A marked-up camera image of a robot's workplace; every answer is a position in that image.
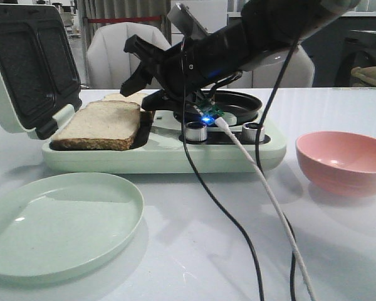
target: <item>white cable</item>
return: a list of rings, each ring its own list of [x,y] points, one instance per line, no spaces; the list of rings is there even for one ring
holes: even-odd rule
[[[290,241],[290,244],[291,244],[291,247],[293,249],[293,253],[294,253],[294,256],[296,258],[296,261],[298,262],[298,265],[300,267],[300,270],[301,270],[301,273],[302,273],[302,277],[304,279],[304,282],[305,282],[305,285],[306,285],[306,288],[308,289],[308,293],[309,293],[309,296],[311,298],[312,301],[317,301],[316,299],[316,295],[315,295],[315,291],[312,287],[312,284],[311,284],[311,280],[310,280],[310,277],[309,277],[309,274],[306,270],[306,266],[305,266],[305,263],[303,261],[303,258],[301,256],[301,253],[300,253],[300,250],[298,249],[298,245],[296,244],[296,241],[295,241],[295,238],[290,230],[290,226],[288,225],[288,222],[284,216],[284,213],[283,213],[283,210],[281,210],[281,207],[280,207],[280,204],[279,202],[277,201],[276,197],[274,196],[266,178],[263,176],[263,173],[261,172],[261,170],[259,169],[258,165],[256,164],[256,162],[252,159],[251,155],[248,153],[248,151],[244,148],[244,146],[240,143],[240,141],[237,139],[237,137],[231,132],[227,122],[222,118],[222,117],[219,117],[215,120],[214,122],[223,132],[225,132],[227,134],[227,136],[234,142],[234,144],[236,144],[239,149],[244,153],[246,159],[253,165],[255,171],[256,171],[256,174],[259,176],[266,192],[268,193],[269,195],[269,198],[280,218],[280,221],[282,222],[283,224],[283,227],[284,227],[284,230],[288,236],[288,240]]]

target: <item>red rope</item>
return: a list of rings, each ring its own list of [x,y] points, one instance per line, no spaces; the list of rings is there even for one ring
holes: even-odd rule
[[[161,21],[161,16],[137,17],[137,18],[110,18],[110,19],[88,19],[88,23],[122,23],[122,22],[145,22]]]

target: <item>black robotic arm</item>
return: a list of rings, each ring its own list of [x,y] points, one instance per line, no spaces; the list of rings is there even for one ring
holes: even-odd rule
[[[198,94],[240,70],[252,70],[264,57],[288,49],[354,8],[359,0],[250,0],[241,18],[213,34],[186,38],[163,51],[138,36],[127,40],[124,51],[141,60],[120,93],[131,95],[150,83],[162,85],[168,107],[181,106],[184,93]],[[158,103],[146,109],[160,109]]]

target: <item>black cable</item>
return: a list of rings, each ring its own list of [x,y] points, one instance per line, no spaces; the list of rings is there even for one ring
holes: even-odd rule
[[[183,50],[184,48],[184,40],[181,43],[181,48]],[[184,76],[184,62],[181,61],[182,64],[182,72]],[[263,293],[263,281],[262,281],[262,274],[261,269],[258,261],[258,257],[256,255],[255,248],[252,244],[252,241],[245,231],[245,229],[241,226],[241,224],[231,215],[231,213],[219,202],[219,200],[215,197],[215,195],[212,193],[212,191],[209,189],[209,187],[206,185],[205,181],[203,180],[201,174],[199,174],[199,171],[197,170],[194,161],[191,158],[191,155],[189,154],[188,148],[187,148],[187,139],[185,136],[185,108],[187,105],[186,102],[186,94],[185,94],[185,77],[184,77],[184,103],[182,107],[182,122],[181,122],[181,134],[182,134],[182,145],[184,146],[184,152],[188,159],[189,164],[191,165],[192,170],[194,171],[194,174],[196,175],[196,178],[198,178],[200,184],[205,189],[207,194],[210,196],[210,198],[213,200],[213,202],[216,204],[216,206],[232,221],[232,223],[238,228],[238,230],[241,232],[241,234],[244,236],[246,243],[249,246],[249,249],[251,251],[252,259],[254,262],[255,270],[256,270],[256,276],[258,279],[258,290],[259,290],[259,299],[260,301],[264,301],[264,293]]]
[[[315,12],[315,8],[316,8],[316,5],[314,5],[313,7],[311,7],[308,17],[305,19],[304,23],[300,27],[300,30],[297,32],[297,35],[295,36],[295,39],[294,39],[294,41],[292,42],[292,44],[290,46],[290,49],[289,49],[288,54],[287,54],[287,57],[284,60],[283,66],[280,69],[280,72],[279,72],[279,74],[277,76],[276,82],[274,83],[273,89],[272,89],[271,94],[269,96],[269,100],[266,103],[266,106],[264,107],[261,119],[259,121],[258,131],[256,132],[256,137],[255,137],[255,158],[256,158],[256,165],[259,167],[260,171],[263,174],[264,174],[264,172],[263,172],[263,169],[262,169],[262,164],[261,164],[261,159],[260,159],[260,152],[259,152],[259,140],[260,140],[260,134],[261,134],[260,129],[262,129],[262,127],[263,127],[264,121],[265,121],[266,116],[267,116],[267,114],[269,112],[271,104],[273,103],[274,97],[276,96],[277,89],[279,88],[279,86],[281,84],[281,81],[282,81],[283,76],[285,74],[285,71],[286,71],[286,69],[288,67],[288,64],[289,64],[289,62],[291,60],[291,57],[294,54],[295,48],[297,47],[297,45],[298,45],[298,43],[300,41],[302,31],[305,28],[305,26],[307,25],[308,21],[310,20],[310,16]],[[285,216],[285,219],[286,219],[286,221],[288,223],[288,226],[290,227],[291,234],[294,236],[294,239],[295,239],[294,229],[293,229],[290,221],[286,217],[286,215],[284,215],[284,216]],[[295,296],[295,266],[296,266],[296,259],[295,259],[294,252],[292,252],[292,254],[291,254],[291,268],[290,268],[290,295],[291,295],[291,301],[296,301],[296,296]]]

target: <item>white table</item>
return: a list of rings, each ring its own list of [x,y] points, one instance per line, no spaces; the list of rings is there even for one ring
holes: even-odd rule
[[[240,90],[264,103],[269,89]],[[89,102],[112,91],[84,90]],[[376,89],[281,89],[270,115],[287,137],[287,155],[268,181],[291,221],[320,300],[376,301],[376,196],[353,199],[325,192],[302,174],[295,140],[316,130],[376,137]],[[42,141],[0,128],[0,196],[57,174]],[[145,198],[137,234],[115,259],[78,279],[23,287],[0,281],[0,300],[258,300],[248,247],[193,174],[122,175]],[[291,249],[254,174],[204,179],[251,235],[266,300],[289,300]],[[309,300],[299,270],[297,300]]]

